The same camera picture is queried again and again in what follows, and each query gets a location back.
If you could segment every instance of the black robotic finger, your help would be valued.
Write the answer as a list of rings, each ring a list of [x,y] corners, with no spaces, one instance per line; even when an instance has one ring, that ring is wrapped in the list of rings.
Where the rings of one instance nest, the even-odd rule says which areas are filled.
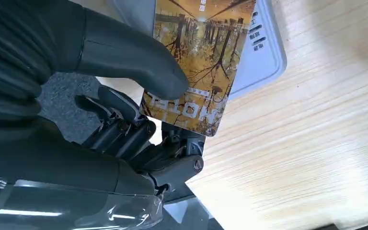
[[[31,7],[58,50],[57,71],[130,78],[168,100],[188,81],[163,44],[142,32],[67,0],[22,0]]]

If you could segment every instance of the robotic hand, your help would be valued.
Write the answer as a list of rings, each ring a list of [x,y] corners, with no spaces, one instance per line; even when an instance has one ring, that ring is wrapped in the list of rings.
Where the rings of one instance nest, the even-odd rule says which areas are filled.
[[[0,182],[5,181],[5,189],[50,184],[159,196],[202,170],[204,136],[163,123],[163,142],[151,145],[154,123],[125,94],[104,86],[99,99],[76,96],[77,105],[95,112],[102,125],[82,145],[66,141],[53,122],[37,115],[40,85],[55,72],[128,77],[168,100],[179,98],[188,87],[165,47],[125,24],[67,0],[0,0]],[[8,197],[0,195],[1,206]],[[71,225],[110,226],[109,221],[121,216],[113,214],[113,199],[107,197],[106,205],[100,205],[98,213],[107,214],[106,223],[92,214]],[[26,207],[27,201],[20,205]]]

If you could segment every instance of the chinese characters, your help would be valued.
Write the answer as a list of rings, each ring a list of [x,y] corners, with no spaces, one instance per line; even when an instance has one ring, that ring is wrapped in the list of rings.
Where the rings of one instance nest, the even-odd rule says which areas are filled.
[[[205,11],[205,5],[207,0],[201,0],[201,5],[199,5],[199,11]]]

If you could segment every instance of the wooden table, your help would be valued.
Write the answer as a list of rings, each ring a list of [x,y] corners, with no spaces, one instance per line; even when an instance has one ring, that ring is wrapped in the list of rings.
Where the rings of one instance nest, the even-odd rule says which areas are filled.
[[[226,230],[368,224],[368,0],[273,0],[288,57],[231,101],[189,187]],[[102,80],[137,101],[129,80]]]

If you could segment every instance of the black glove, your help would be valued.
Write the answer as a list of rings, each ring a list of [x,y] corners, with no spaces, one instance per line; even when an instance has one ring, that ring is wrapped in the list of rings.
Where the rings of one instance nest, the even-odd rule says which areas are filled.
[[[0,0],[0,176],[151,194],[124,162],[65,141],[37,115],[40,85],[57,71],[131,78],[163,99],[188,87],[161,43],[118,21],[66,0]]]

